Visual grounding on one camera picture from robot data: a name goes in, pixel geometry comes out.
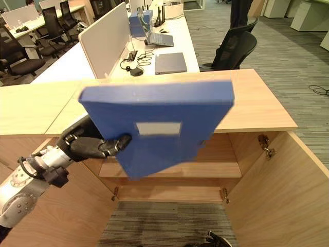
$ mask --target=cabinet hinge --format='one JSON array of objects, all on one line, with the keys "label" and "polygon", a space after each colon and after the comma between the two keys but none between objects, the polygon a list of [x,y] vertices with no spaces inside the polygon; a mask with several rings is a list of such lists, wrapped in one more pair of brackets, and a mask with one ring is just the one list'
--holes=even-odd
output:
[{"label": "cabinet hinge", "polygon": [[228,198],[228,194],[227,194],[227,189],[225,187],[220,190],[220,193],[222,199],[226,202],[226,204],[230,203],[230,199]]},{"label": "cabinet hinge", "polygon": [[274,148],[268,148],[269,139],[267,135],[259,135],[258,136],[259,145],[266,152],[266,156],[268,159],[272,158],[277,152]]},{"label": "cabinet hinge", "polygon": [[114,188],[114,196],[112,196],[111,200],[115,201],[115,198],[118,197],[118,193],[119,193],[119,187],[115,187]]}]

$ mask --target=gray laptop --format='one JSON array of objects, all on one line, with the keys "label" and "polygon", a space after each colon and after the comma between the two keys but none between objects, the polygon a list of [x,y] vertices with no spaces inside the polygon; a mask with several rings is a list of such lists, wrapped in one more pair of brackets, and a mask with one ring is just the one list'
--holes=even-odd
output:
[{"label": "gray laptop", "polygon": [[186,64],[183,53],[168,53],[155,56],[155,74],[170,74],[186,72]]},{"label": "gray laptop", "polygon": [[162,46],[174,46],[174,40],[171,35],[151,32],[149,26],[143,19],[143,14],[138,13],[138,19],[142,25],[148,44],[150,45],[162,45]]}]

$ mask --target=power strip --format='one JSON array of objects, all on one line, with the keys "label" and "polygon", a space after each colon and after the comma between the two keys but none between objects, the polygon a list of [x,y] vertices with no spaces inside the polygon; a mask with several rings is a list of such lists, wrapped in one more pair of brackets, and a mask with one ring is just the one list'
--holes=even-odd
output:
[{"label": "power strip", "polygon": [[135,58],[136,58],[136,55],[137,55],[137,50],[135,50],[135,51],[131,51],[131,52],[129,53],[129,56],[128,56],[129,61],[130,61],[130,62],[134,61]]}]

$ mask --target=robotic arm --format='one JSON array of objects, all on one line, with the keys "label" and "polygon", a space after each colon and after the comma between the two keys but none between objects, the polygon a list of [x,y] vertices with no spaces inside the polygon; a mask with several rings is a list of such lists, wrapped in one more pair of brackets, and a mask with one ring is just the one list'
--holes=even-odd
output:
[{"label": "robotic arm", "polygon": [[62,133],[55,147],[20,157],[20,165],[0,185],[0,243],[34,209],[50,185],[61,188],[68,182],[66,168],[70,164],[115,156],[131,139],[129,134],[122,134],[117,139],[103,140],[90,117],[85,116]]}]

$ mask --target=wooden countertop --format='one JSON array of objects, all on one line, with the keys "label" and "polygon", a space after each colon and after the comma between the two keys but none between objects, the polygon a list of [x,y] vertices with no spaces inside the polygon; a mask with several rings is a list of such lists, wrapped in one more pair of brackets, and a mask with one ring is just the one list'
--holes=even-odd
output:
[{"label": "wooden countertop", "polygon": [[297,127],[253,69],[197,74],[89,80],[0,87],[0,135],[59,136],[86,111],[77,98],[88,85],[196,82],[216,78],[233,82],[233,108],[219,132],[287,131]]}]

